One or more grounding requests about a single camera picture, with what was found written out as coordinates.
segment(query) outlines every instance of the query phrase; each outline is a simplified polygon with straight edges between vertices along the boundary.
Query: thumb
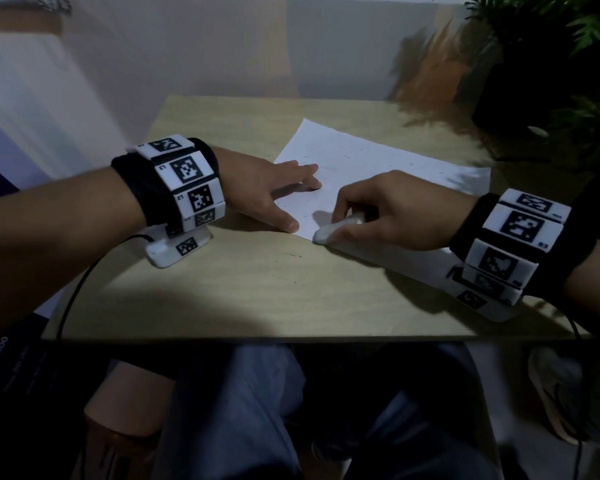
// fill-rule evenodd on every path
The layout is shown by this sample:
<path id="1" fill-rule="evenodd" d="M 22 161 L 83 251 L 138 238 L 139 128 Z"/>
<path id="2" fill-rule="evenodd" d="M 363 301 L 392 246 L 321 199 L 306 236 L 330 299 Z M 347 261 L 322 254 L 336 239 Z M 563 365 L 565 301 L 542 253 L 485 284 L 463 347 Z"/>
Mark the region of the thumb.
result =
<path id="1" fill-rule="evenodd" d="M 300 228 L 298 222 L 273 201 L 262 210 L 258 220 L 285 232 L 296 232 Z"/>
<path id="2" fill-rule="evenodd" d="M 389 241 L 390 222 L 380 218 L 366 224 L 342 226 L 329 236 L 329 243 L 340 241 Z"/>

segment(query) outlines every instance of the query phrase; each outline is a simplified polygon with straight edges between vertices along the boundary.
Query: white paper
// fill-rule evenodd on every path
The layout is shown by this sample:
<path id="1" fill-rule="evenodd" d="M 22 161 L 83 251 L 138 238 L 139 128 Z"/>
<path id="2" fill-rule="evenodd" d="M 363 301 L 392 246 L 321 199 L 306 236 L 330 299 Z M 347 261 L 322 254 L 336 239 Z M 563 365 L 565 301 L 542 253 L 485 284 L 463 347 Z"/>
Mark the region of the white paper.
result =
<path id="1" fill-rule="evenodd" d="M 454 165 L 416 153 L 372 143 L 304 120 L 282 150 L 276 163 L 298 160 L 317 163 L 315 176 L 322 183 L 316 191 L 293 192 L 276 199 L 280 208 L 296 218 L 300 237 L 311 240 L 315 231 L 331 222 L 338 191 L 344 185 L 393 169 L 473 195 L 489 191 L 489 168 Z M 378 244 L 338 244 L 338 249 L 360 259 L 438 286 L 460 261 L 449 250 L 406 251 Z"/>

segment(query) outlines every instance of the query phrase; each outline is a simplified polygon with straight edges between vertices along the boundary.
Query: white wall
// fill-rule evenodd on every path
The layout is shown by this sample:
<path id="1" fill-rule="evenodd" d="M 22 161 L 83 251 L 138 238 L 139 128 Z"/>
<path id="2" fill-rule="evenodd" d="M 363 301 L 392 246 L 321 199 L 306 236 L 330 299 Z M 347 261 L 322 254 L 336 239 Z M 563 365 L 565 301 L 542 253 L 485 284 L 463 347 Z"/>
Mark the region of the white wall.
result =
<path id="1" fill-rule="evenodd" d="M 70 18 L 0 13 L 0 128 L 53 177 L 142 140 L 171 93 L 449 101 L 466 85 L 457 0 L 72 1 Z"/>

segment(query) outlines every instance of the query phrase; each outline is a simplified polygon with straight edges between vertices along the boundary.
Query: person's lap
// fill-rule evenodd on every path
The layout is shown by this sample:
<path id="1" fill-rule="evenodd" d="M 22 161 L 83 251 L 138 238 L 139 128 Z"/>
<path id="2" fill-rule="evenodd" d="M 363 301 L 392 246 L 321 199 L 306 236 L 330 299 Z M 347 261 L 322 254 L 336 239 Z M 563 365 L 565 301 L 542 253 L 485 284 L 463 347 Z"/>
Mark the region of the person's lap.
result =
<path id="1" fill-rule="evenodd" d="M 461 344 L 386 346 L 304 386 L 285 346 L 200 349 L 177 381 L 154 478 L 299 476 L 284 418 L 303 401 L 318 454 L 352 457 L 347 480 L 499 478 L 479 448 L 481 389 Z"/>

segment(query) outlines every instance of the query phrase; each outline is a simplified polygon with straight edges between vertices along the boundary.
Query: table surface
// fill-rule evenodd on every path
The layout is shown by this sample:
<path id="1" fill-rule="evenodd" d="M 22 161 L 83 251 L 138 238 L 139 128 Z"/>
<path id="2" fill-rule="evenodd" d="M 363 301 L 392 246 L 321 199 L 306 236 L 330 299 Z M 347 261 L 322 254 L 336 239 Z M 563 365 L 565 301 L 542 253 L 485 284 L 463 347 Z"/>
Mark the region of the table surface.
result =
<path id="1" fill-rule="evenodd" d="M 376 143 L 465 165 L 493 166 L 470 120 L 455 107 L 408 108 L 351 100 L 170 96 L 148 139 L 168 134 L 273 161 L 303 118 Z M 508 185 L 560 197 L 565 185 L 535 189 L 537 168 L 496 166 L 491 188 Z M 192 338 L 398 340 L 568 338 L 564 316 L 525 298 L 516 318 L 497 324 L 439 290 L 330 252 L 229 212 L 210 226 L 214 238 L 167 269 L 143 259 L 144 243 L 113 250 L 73 304 L 67 340 L 144 343 Z M 45 337 L 55 335 L 59 314 Z"/>

